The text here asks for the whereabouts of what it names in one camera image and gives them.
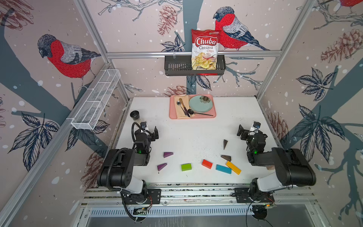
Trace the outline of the green rectangular block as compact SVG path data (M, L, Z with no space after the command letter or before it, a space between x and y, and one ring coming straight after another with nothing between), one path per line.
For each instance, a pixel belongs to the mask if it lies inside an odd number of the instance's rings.
M182 170L183 172L184 172L184 171L192 170L192 165L191 165L191 163L182 164L182 165L181 165L181 170Z

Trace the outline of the red rectangular block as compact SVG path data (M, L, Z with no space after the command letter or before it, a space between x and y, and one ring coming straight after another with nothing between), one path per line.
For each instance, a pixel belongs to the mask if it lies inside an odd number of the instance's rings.
M207 160L203 160L202 161L202 165L204 166L204 167L206 167L206 168L208 168L208 169L211 169L212 168L212 166L213 166L213 163L211 163L211 162L209 162L209 161L207 161Z

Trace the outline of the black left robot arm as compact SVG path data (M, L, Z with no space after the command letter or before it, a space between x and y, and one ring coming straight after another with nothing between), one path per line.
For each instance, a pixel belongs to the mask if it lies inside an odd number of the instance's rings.
M159 139L154 132L138 129L133 134L132 148L111 149L97 175L97 185L109 191L119 192L126 205L159 204L160 189L148 189L147 183L133 176L135 166L147 166L150 160L151 143Z

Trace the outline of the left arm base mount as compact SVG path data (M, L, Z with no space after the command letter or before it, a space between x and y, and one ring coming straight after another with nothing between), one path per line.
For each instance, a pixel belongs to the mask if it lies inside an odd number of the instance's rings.
M161 199L161 189L147 189L140 194L123 195L127 205L150 205L159 204Z

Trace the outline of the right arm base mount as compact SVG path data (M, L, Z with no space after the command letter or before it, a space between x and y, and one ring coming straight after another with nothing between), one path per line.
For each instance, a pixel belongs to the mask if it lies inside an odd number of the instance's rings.
M275 199L272 193L264 192L250 192L250 188L239 187L234 188L234 192L231 194L232 197L236 198L237 203L251 203L251 202L261 202L261 203L274 203Z

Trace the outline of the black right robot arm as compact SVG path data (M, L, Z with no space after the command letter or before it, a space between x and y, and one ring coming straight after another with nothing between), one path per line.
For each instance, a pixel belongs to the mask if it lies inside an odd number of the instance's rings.
M253 130L246 130L239 125L237 136L246 141L247 159L252 166L273 166L275 172L265 177L254 178L248 190L253 202L273 201L272 193L287 188L314 186L316 174L299 149L273 147L264 151L266 138L260 130L261 124L254 122Z

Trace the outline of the purple wedge block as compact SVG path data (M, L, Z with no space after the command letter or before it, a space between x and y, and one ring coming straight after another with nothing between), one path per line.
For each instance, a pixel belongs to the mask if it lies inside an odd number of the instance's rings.
M174 154L173 152L164 152L163 157L167 158L167 157L170 157L173 154Z
M163 164L159 164L158 166L157 166L157 169L158 169L158 172L160 172L164 167L166 167L167 166L167 163L163 163Z

